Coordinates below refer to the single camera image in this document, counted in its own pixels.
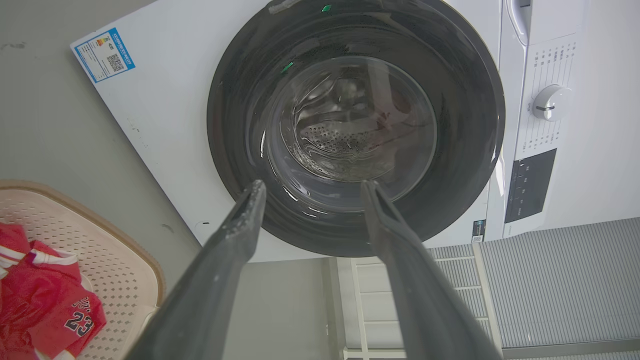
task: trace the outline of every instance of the washing machine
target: washing machine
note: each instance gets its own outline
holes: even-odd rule
[[[71,49],[199,242],[259,178],[254,261],[370,256],[363,179],[427,247],[542,224],[584,10],[158,0]]]

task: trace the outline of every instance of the number 23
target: number 23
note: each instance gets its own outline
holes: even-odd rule
[[[84,325],[78,325],[82,320],[85,321]],[[65,327],[71,329],[71,331],[75,331],[78,336],[82,337],[93,327],[93,320],[91,320],[90,316],[85,316],[81,312],[76,311],[74,317],[67,320]]]

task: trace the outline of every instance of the black display panel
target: black display panel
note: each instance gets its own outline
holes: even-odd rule
[[[553,149],[513,162],[505,223],[542,211],[555,159],[556,149]]]

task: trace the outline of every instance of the clothing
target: clothing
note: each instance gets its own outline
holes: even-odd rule
[[[81,286],[75,254],[0,223],[0,266],[1,360],[74,359],[106,323],[100,299]]]

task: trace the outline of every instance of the qr code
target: qr code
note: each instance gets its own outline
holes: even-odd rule
[[[113,69],[113,71],[120,71],[124,69],[124,66],[122,65],[122,61],[120,61],[118,54],[107,56],[107,60],[109,60],[109,65],[111,65],[111,68]]]

